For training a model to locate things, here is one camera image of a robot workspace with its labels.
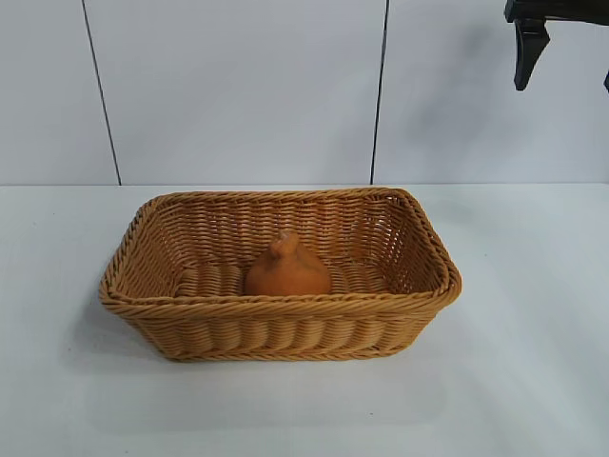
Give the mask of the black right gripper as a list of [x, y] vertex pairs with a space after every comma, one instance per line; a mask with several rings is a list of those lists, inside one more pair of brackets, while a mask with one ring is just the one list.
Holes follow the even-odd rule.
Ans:
[[[598, 23], [599, 1], [507, 0], [505, 19], [515, 25], [517, 58], [514, 84], [517, 91], [523, 91], [550, 42], [544, 20]], [[609, 90], [609, 73], [604, 86]]]

